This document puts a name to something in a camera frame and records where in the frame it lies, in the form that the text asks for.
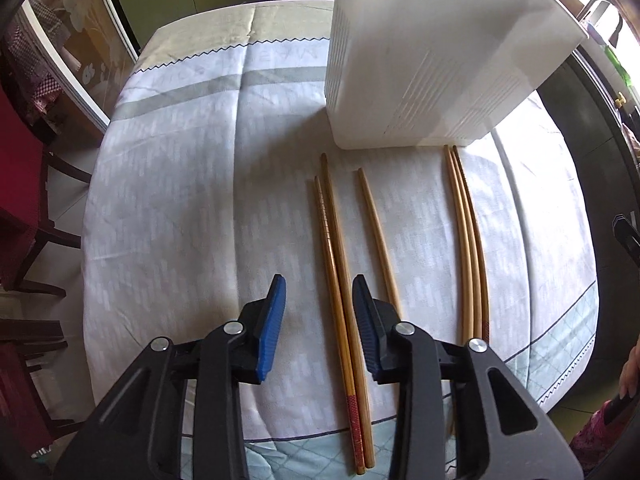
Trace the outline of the person right hand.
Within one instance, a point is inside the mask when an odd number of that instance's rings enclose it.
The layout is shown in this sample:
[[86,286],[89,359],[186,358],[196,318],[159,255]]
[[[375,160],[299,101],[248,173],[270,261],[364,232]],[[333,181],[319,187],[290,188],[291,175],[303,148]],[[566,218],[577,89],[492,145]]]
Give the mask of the person right hand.
[[618,382],[618,395],[621,399],[632,399],[639,391],[640,373],[640,339],[631,348],[627,361],[625,362],[620,381]]

